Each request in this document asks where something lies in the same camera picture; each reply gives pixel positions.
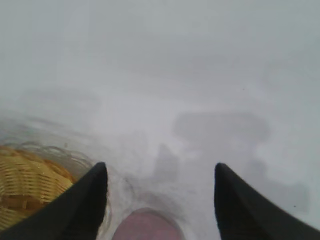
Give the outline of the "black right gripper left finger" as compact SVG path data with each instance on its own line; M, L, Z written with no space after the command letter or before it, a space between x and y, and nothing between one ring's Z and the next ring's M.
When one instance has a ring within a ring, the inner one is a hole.
M103 162L49 205L1 233L2 240L95 240L105 216L108 174Z

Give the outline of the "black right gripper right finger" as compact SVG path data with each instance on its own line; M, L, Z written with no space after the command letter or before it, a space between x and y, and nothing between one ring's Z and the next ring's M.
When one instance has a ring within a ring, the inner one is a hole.
M225 163L214 169L214 213L223 240L318 240L320 231L285 212Z

